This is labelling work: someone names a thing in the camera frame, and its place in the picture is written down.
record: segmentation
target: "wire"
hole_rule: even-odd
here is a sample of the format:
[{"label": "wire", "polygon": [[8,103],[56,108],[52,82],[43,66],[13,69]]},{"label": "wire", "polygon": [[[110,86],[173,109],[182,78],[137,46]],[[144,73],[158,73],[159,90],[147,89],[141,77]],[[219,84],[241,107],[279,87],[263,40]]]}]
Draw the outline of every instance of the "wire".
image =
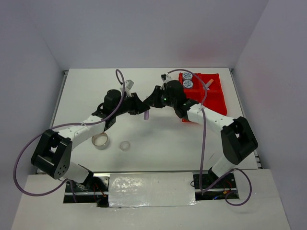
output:
[{"label": "wire", "polygon": [[246,175],[246,173],[243,172],[241,169],[238,169],[238,168],[233,168],[233,169],[229,170],[228,172],[224,173],[221,177],[219,177],[218,179],[216,179],[211,185],[209,185],[207,188],[205,188],[205,189],[203,190],[203,193],[208,192],[208,191],[209,191],[210,189],[212,189],[218,182],[220,182],[222,179],[224,179],[228,174],[232,173],[234,170],[238,170],[238,171],[240,171],[241,173],[243,173],[243,175],[244,175],[244,176],[246,177],[246,179],[248,180],[249,194],[248,194],[246,200],[243,201],[242,203],[240,203],[240,204],[232,204],[232,203],[230,203],[230,202],[227,200],[227,198],[228,198],[228,196],[229,196],[230,194],[233,194],[233,193],[235,193],[236,191],[229,191],[229,192],[225,195],[225,201],[226,201],[226,203],[228,203],[228,204],[230,204],[230,205],[232,205],[232,206],[241,206],[241,205],[246,204],[246,203],[249,201],[249,199],[250,199],[250,197],[251,197],[251,194],[252,194],[252,185],[251,185],[251,181],[250,181],[249,177]]},{"label": "wire", "polygon": [[226,181],[230,185],[229,191],[232,189],[232,184],[229,181]]},{"label": "wire", "polygon": [[[123,92],[121,94],[121,97],[120,97],[120,101],[118,103],[118,105],[116,106],[116,108],[113,110],[113,112],[110,113],[110,115],[108,115],[106,118],[100,120],[100,121],[97,121],[97,122],[92,122],[92,123],[66,123],[66,124],[62,124],[62,125],[58,125],[58,126],[53,126],[51,127],[50,129],[56,129],[56,128],[61,128],[61,127],[66,127],[66,126],[84,126],[84,125],[87,125],[87,126],[93,126],[93,125],[97,125],[99,123],[102,123],[102,122],[105,122],[106,120],[108,120],[111,116],[114,115],[114,113],[116,113],[116,111],[119,109],[122,101],[124,100],[124,97],[125,97],[125,91],[124,91],[124,88],[125,88],[125,79],[124,79],[124,76],[122,74],[122,72],[119,70],[119,69],[116,69],[115,70],[115,74],[116,74],[116,77],[119,81],[119,78],[118,78],[118,73],[120,74],[121,76],[121,79],[122,79],[122,85],[123,85]],[[17,156],[17,159],[15,161],[15,164],[14,164],[14,169],[13,169],[13,180],[14,180],[14,183],[16,185],[16,187],[18,188],[19,191],[21,191],[23,194],[26,194],[28,196],[46,196],[46,195],[49,195],[55,191],[57,191],[59,188],[61,188],[61,186],[63,184],[65,184],[68,179],[65,179],[59,186],[57,186],[56,188],[48,191],[48,192],[45,192],[45,193],[39,193],[39,194],[35,194],[35,193],[30,193],[30,192],[27,192],[25,191],[21,186],[20,184],[18,183],[17,181],[17,166],[18,166],[18,163],[19,163],[19,160],[21,158],[21,156],[23,155],[24,151],[29,147],[29,145],[31,145],[36,139],[38,139],[41,135],[43,135],[42,133],[41,134],[38,134],[36,135],[34,138],[32,138],[23,148],[22,150],[19,152],[18,156]]]},{"label": "wire", "polygon": [[75,203],[77,203],[76,195],[75,195],[75,192],[73,191],[73,180],[70,180],[69,182],[71,184],[71,193],[72,193],[73,200]]},{"label": "wire", "polygon": [[232,205],[232,206],[236,206],[236,207],[237,207],[237,206],[242,206],[242,205],[246,204],[246,203],[249,201],[249,199],[250,199],[250,197],[251,197],[251,194],[252,194],[252,186],[251,186],[251,181],[250,181],[249,177],[246,175],[246,173],[245,173],[243,170],[237,169],[237,168],[235,168],[235,170],[238,170],[238,171],[240,171],[241,173],[243,173],[243,175],[246,177],[246,179],[247,179],[247,181],[248,181],[248,185],[249,185],[249,194],[248,194],[246,200],[243,201],[243,202],[240,203],[240,204],[233,204],[233,203],[230,203],[230,202],[228,201],[228,199],[227,199],[228,196],[229,196],[230,194],[233,194],[233,193],[235,193],[236,191],[230,191],[230,192],[228,192],[228,193],[226,194],[226,196],[225,196],[225,201],[226,201],[226,203],[229,204],[229,205]]},{"label": "wire", "polygon": [[104,192],[101,191],[101,189],[98,187],[98,185],[97,185],[97,184],[95,184],[95,185],[96,185],[96,187],[98,188],[98,190],[102,193],[102,196],[103,196],[103,197],[106,197],[106,194],[104,194]]},{"label": "wire", "polygon": [[[120,81],[120,79],[119,79],[119,77],[118,77],[118,72],[117,72],[117,70],[118,70],[118,72],[120,73],[120,76],[121,76],[122,81]],[[123,74],[120,72],[119,69],[116,69],[115,75],[116,75],[116,78],[117,78],[118,82],[119,82],[121,85],[125,85],[125,82],[124,82],[125,80],[124,80],[124,78],[123,78]]]},{"label": "wire", "polygon": [[[207,96],[208,96],[208,89],[206,87],[206,84],[200,79],[199,76],[197,76],[195,73],[189,71],[189,70],[186,70],[186,69],[174,69],[174,70],[171,70],[168,72],[169,73],[172,73],[172,72],[175,72],[175,71],[185,71],[185,72],[188,72],[190,74],[192,74],[195,78],[197,78],[203,85],[203,88],[205,89],[205,96],[201,102],[201,105],[204,104]],[[200,178],[202,178],[202,170],[203,170],[203,162],[204,162],[204,158],[205,158],[205,146],[206,146],[206,114],[205,114],[205,111],[204,111],[204,107],[201,107],[201,112],[202,112],[202,117],[203,117],[203,134],[202,134],[202,147],[201,147],[201,166],[200,166]],[[203,194],[204,191],[203,191],[203,188],[202,188],[202,180],[200,179],[200,189],[201,189],[201,193]]]}]

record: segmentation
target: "orange wire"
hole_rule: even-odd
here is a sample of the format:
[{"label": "orange wire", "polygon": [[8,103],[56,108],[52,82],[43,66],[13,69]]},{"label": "orange wire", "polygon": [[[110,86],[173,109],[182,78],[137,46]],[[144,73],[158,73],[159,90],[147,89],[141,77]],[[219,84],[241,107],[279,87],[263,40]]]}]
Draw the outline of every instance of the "orange wire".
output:
[{"label": "orange wire", "polygon": [[106,197],[106,194],[104,194],[104,192],[101,191],[100,188],[99,188],[98,186],[97,186],[97,188],[98,188],[98,190],[102,193],[102,196],[103,196],[103,197]]}]

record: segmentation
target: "white platform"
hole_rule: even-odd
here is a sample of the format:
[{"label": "white platform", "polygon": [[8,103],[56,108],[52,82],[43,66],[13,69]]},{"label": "white platform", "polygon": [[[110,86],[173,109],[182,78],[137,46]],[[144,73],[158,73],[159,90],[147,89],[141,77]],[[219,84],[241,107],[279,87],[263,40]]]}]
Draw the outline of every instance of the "white platform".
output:
[{"label": "white platform", "polygon": [[[161,85],[160,75],[172,69],[121,69],[141,100]],[[200,73],[219,73],[228,116],[237,118],[242,111],[229,69],[189,69]],[[172,73],[174,79],[178,72]],[[54,125],[81,122],[103,102],[106,92],[119,89],[115,69],[70,69]],[[150,109],[149,120],[143,115],[124,114],[107,131],[110,146],[97,150],[87,140],[72,153],[71,159],[95,172],[183,171],[199,170],[202,126],[182,123],[172,108]],[[129,141],[131,148],[122,152],[118,146]],[[204,169],[212,167],[222,155],[221,138],[208,130]],[[240,163],[241,169],[257,169],[254,154]]]},{"label": "white platform", "polygon": [[[12,230],[290,230],[270,170],[245,172],[253,184],[253,194],[241,207],[232,207],[224,200],[182,207],[100,208],[94,204],[63,204],[63,186],[44,197],[23,195]],[[239,173],[235,172],[238,193],[245,199],[248,183]],[[45,192],[59,183],[47,175],[30,175],[25,189]]]}]

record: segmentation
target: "white tape strip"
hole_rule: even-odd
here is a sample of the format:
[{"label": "white tape strip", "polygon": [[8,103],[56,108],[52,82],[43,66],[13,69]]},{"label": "white tape strip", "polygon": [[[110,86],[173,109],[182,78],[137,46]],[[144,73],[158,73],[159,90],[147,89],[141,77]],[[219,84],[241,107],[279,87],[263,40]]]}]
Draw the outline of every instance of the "white tape strip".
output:
[{"label": "white tape strip", "polygon": [[110,207],[187,206],[196,204],[191,172],[110,176]]}]

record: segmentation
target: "round label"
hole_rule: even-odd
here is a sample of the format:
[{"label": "round label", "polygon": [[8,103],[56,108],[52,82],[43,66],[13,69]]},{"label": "round label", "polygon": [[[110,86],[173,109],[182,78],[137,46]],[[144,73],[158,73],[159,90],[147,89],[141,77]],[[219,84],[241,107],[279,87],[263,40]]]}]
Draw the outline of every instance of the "round label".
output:
[{"label": "round label", "polygon": [[186,89],[191,89],[193,88],[193,82],[191,80],[185,80],[182,83],[183,87]]},{"label": "round label", "polygon": [[182,78],[183,78],[184,80],[191,80],[192,77],[193,77],[193,75],[192,75],[191,73],[188,73],[188,72],[184,72],[184,73],[182,74]]}]

